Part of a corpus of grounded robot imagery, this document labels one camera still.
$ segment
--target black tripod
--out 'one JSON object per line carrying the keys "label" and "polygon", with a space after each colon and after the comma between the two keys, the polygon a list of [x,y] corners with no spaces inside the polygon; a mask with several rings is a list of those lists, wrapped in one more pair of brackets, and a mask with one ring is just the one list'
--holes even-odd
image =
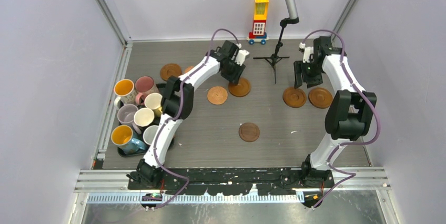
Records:
{"label": "black tripod", "polygon": [[283,46],[283,43],[282,43],[283,30],[287,27],[288,24],[296,24],[298,22],[299,22],[299,18],[296,18],[296,19],[285,18],[285,19],[281,20],[280,27],[282,27],[282,30],[280,31],[279,40],[277,41],[276,50],[274,51],[274,53],[270,57],[253,57],[253,59],[265,59],[266,62],[268,62],[271,65],[272,69],[274,70],[274,84],[277,82],[276,64],[278,62],[280,62],[283,58],[290,58],[290,57],[277,56],[277,54],[279,54],[280,47]]}

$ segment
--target yellow toy block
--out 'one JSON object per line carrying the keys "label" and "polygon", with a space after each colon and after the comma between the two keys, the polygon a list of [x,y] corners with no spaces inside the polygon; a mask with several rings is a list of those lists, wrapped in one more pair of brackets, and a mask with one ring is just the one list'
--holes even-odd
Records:
{"label": "yellow toy block", "polygon": [[254,20],[266,20],[269,0],[254,0]]}

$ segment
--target pink mug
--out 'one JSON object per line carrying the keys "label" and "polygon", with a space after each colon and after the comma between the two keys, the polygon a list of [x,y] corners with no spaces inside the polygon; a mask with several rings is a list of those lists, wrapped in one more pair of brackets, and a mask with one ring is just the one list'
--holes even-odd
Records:
{"label": "pink mug", "polygon": [[135,89],[138,94],[135,97],[136,105],[144,104],[144,99],[152,93],[159,93],[152,77],[143,76],[136,80]]}

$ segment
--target mug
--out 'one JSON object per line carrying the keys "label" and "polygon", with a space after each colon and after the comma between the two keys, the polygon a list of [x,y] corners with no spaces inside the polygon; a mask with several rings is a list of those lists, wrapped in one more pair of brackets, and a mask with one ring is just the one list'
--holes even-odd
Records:
{"label": "mug", "polygon": [[138,126],[134,124],[134,116],[137,111],[138,107],[133,104],[123,105],[118,110],[117,117],[119,123],[121,123],[122,125],[132,126],[135,132],[141,135],[142,131],[139,129]]}
{"label": "mug", "polygon": [[140,128],[145,128],[148,127],[154,119],[155,115],[152,110],[141,108],[133,116],[133,123]]}
{"label": "mug", "polygon": [[127,155],[133,154],[140,149],[147,150],[147,145],[138,139],[133,130],[127,125],[116,127],[111,132],[111,141]]}
{"label": "mug", "polygon": [[143,76],[136,80],[135,89],[138,92],[135,98],[136,105],[142,105],[147,95],[152,93],[159,93],[153,78]]}
{"label": "mug", "polygon": [[113,89],[115,94],[118,96],[115,99],[115,107],[119,109],[119,102],[122,101],[124,104],[134,104],[135,97],[137,95],[135,91],[135,84],[130,79],[123,79],[116,83]]}
{"label": "mug", "polygon": [[148,146],[155,140],[156,131],[158,131],[158,125],[152,125],[144,130],[143,140]]}
{"label": "mug", "polygon": [[156,116],[161,116],[161,99],[163,96],[158,93],[149,94],[144,100],[144,106],[151,109]]}

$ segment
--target brown round plate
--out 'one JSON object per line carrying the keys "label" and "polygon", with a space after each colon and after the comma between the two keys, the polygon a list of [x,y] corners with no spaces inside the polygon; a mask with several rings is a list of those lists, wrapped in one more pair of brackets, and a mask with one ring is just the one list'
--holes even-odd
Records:
{"label": "brown round plate", "polygon": [[167,81],[170,76],[179,77],[181,75],[181,67],[177,64],[167,64],[161,68],[159,74],[164,81]]}
{"label": "brown round plate", "polygon": [[240,78],[237,85],[229,83],[228,89],[232,95],[236,97],[243,97],[248,95],[248,93],[251,91],[251,83],[245,78]]}
{"label": "brown round plate", "polygon": [[208,100],[214,105],[221,105],[228,99],[228,91],[221,86],[215,86],[208,91]]}
{"label": "brown round plate", "polygon": [[282,98],[285,104],[294,108],[303,106],[307,101],[307,95],[301,89],[294,89],[294,87],[285,89]]}
{"label": "brown round plate", "polygon": [[333,96],[327,89],[318,87],[310,91],[308,99],[317,108],[327,108],[330,107]]}
{"label": "brown round plate", "polygon": [[188,73],[190,70],[192,70],[194,67],[193,66],[189,66],[184,70],[184,73]]}
{"label": "brown round plate", "polygon": [[252,142],[260,136],[260,129],[254,123],[243,123],[238,129],[238,134],[243,141]]}

